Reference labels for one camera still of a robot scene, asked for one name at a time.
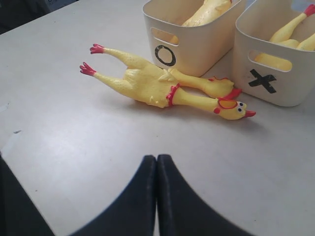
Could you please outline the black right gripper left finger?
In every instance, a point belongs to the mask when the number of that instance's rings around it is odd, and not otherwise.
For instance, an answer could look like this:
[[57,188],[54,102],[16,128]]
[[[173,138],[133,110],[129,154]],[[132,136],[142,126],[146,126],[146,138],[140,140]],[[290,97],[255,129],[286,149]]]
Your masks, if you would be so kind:
[[156,215],[157,160],[143,157],[121,194],[72,236],[152,236]]

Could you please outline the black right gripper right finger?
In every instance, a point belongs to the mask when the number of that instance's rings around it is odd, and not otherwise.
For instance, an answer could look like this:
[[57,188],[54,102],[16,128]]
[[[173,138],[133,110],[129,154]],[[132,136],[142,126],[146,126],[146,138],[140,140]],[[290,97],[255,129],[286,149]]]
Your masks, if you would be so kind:
[[157,157],[157,212],[161,236],[252,235],[206,204],[168,154]]

